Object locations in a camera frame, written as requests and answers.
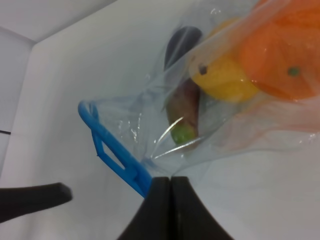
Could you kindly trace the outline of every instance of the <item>plastic bag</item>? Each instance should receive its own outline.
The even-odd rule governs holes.
[[[262,0],[258,5],[196,2],[181,17],[139,95],[79,104],[98,156],[144,196],[154,176],[172,176],[252,150],[287,150],[312,141],[320,129],[314,92],[320,31],[309,34],[307,29],[308,35],[298,41],[292,19],[282,20],[319,7],[315,0],[309,3],[302,8],[298,0]],[[310,19],[300,20],[299,28],[315,24]],[[285,34],[277,26],[282,21]],[[279,64],[292,57],[293,50],[301,58],[296,64],[289,61],[280,74]],[[314,51],[311,66],[303,62],[306,50]],[[302,63],[305,69],[297,65]],[[301,73],[307,79],[303,84],[288,82]],[[313,94],[296,94],[301,85]]]

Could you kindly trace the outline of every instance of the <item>produce bag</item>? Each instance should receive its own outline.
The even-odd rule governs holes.
[[[155,176],[312,142],[318,13],[316,0],[196,1],[140,94],[80,102],[97,155],[145,196]]]

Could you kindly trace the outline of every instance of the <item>eggplant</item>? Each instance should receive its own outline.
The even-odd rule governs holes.
[[[187,52],[194,48],[202,32],[192,26],[179,29],[170,39],[164,60],[164,70],[170,68]],[[182,76],[181,82],[166,100],[166,114],[175,144],[181,145],[198,137],[198,117],[201,90],[189,76]]]

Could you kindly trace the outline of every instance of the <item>yellow fruit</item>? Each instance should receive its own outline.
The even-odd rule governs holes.
[[[231,19],[223,22],[213,30],[210,37],[232,24],[235,20]],[[236,49],[222,55],[208,65],[198,62],[196,64],[198,71],[191,77],[192,80],[205,93],[217,100],[241,103],[250,100],[259,91],[237,62]]]

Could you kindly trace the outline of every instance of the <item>blue plastic handle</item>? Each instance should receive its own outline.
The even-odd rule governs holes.
[[[89,102],[89,109],[86,104],[85,101],[81,101],[78,105],[78,112],[84,123],[91,129],[97,156],[142,197],[145,197],[149,191],[152,177],[137,159],[101,125],[95,103]],[[103,143],[122,163],[124,169],[105,153]]]

